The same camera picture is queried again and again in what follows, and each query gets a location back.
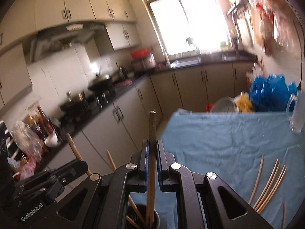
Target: blue plastic bag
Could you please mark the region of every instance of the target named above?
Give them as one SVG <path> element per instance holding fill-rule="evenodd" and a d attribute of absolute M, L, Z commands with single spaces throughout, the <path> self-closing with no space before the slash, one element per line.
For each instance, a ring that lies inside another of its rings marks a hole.
<path fill-rule="evenodd" d="M 256 77 L 250 88 L 250 100 L 254 111 L 286 111 L 291 94 L 297 93 L 295 83 L 286 85 L 283 75 L 270 75 L 268 78 Z"/>

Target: metal screw cap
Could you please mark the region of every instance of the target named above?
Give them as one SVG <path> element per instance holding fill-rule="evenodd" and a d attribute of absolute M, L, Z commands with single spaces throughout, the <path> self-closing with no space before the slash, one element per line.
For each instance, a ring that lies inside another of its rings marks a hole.
<path fill-rule="evenodd" d="M 180 168 L 181 168 L 181 165 L 178 164 L 178 163 L 173 163 L 173 164 L 171 165 L 171 167 L 172 167 L 172 169 L 180 169 Z"/>
<path fill-rule="evenodd" d="M 90 180 L 91 181 L 96 181 L 100 178 L 100 175 L 99 174 L 91 174 L 90 175 Z"/>
<path fill-rule="evenodd" d="M 133 163 L 126 164 L 127 169 L 134 169 L 135 167 L 136 167 L 136 165 Z"/>
<path fill-rule="evenodd" d="M 206 176 L 212 180 L 217 178 L 217 175 L 214 172 L 209 172 Z"/>

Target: blue tablecloth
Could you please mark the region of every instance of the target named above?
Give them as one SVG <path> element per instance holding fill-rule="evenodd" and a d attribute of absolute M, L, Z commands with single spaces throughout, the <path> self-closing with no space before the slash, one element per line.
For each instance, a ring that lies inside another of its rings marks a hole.
<path fill-rule="evenodd" d="M 218 114 L 175 112 L 162 137 L 164 149 L 191 171 L 217 173 L 243 199 L 249 200 L 261 156 L 263 170 L 252 206 L 258 199 L 279 159 L 286 174 L 275 195 L 261 213 L 275 229 L 281 228 L 283 202 L 286 225 L 305 197 L 305 131 L 294 134 L 285 113 Z M 146 203 L 145 194 L 132 194 L 136 203 Z M 162 193 L 157 184 L 156 211 L 177 228 L 175 193 Z"/>

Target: kitchen countertop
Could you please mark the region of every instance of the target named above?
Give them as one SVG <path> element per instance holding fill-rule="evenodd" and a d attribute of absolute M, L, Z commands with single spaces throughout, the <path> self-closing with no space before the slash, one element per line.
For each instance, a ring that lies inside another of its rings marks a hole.
<path fill-rule="evenodd" d="M 112 103 L 118 99 L 119 97 L 121 97 L 123 94 L 125 94 L 127 91 L 129 91 L 130 89 L 132 89 L 136 84 L 140 83 L 143 79 L 145 79 L 146 77 L 150 76 L 150 75 L 154 75 L 157 73 L 161 73 L 161 72 L 166 72 L 166 71 L 172 71 L 175 69 L 181 69 L 181 68 L 189 68 L 189 67 L 194 67 L 194 66 L 199 66 L 199 65 L 210 65 L 210 64 L 225 64 L 225 63 L 232 63 L 232 62 L 257 62 L 257 56 L 250 54 L 246 51 L 239 51 L 240 53 L 240 57 L 237 58 L 236 56 L 227 56 L 226 58 L 222 58 L 220 59 L 213 59 L 213 56 L 217 55 L 217 54 L 231 54 L 232 52 L 221 52 L 221 53 L 215 53 L 215 54 L 209 54 L 209 55 L 205 55 L 203 56 L 201 59 L 199 59 L 197 62 L 192 62 L 193 64 L 190 65 L 183 65 L 183 66 L 179 66 L 179 67 L 175 67 L 175 68 L 159 68 L 159 69 L 154 69 L 154 70 L 150 70 L 147 71 L 146 73 L 143 73 L 140 76 L 136 76 L 134 78 L 132 78 L 132 84 L 127 85 L 127 86 L 123 86 L 123 87 L 119 87 L 119 88 L 115 88 L 116 93 L 114 95 L 112 95 L 109 99 L 108 99 L 108 104 L 104 105 L 102 108 L 99 108 L 95 101 L 92 99 L 92 101 L 88 102 L 89 106 L 91 108 L 91 112 L 88 114 L 88 117 L 77 123 L 77 125 L 73 125 L 72 123 L 63 123 L 60 129 L 60 134 L 61 137 L 63 138 L 63 142 L 60 142 L 59 145 L 56 148 L 49 148 L 49 152 L 46 153 L 43 157 L 42 157 L 42 161 L 41 163 L 36 167 L 35 172 L 40 172 L 42 171 L 47 164 L 61 151 L 61 149 L 66 145 L 67 141 L 65 140 L 65 135 L 66 133 L 70 133 L 71 137 L 75 136 L 77 133 L 79 133 L 86 125 L 88 125 L 94 118 L 96 118 L 100 113 L 102 113 L 108 106 L 112 106 Z M 185 62 L 189 62 L 190 59 L 193 59 L 194 57 L 190 57 L 190 58 L 185 58 Z"/>

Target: clear mug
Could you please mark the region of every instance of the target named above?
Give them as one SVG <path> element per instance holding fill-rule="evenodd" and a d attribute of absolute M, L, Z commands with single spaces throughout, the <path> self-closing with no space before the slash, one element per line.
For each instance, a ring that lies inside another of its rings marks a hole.
<path fill-rule="evenodd" d="M 289 113 L 291 103 L 295 101 L 292 116 L 288 116 L 290 129 L 294 133 L 300 133 L 305 123 L 305 93 L 298 91 L 297 95 L 292 94 L 286 107 L 286 113 Z"/>

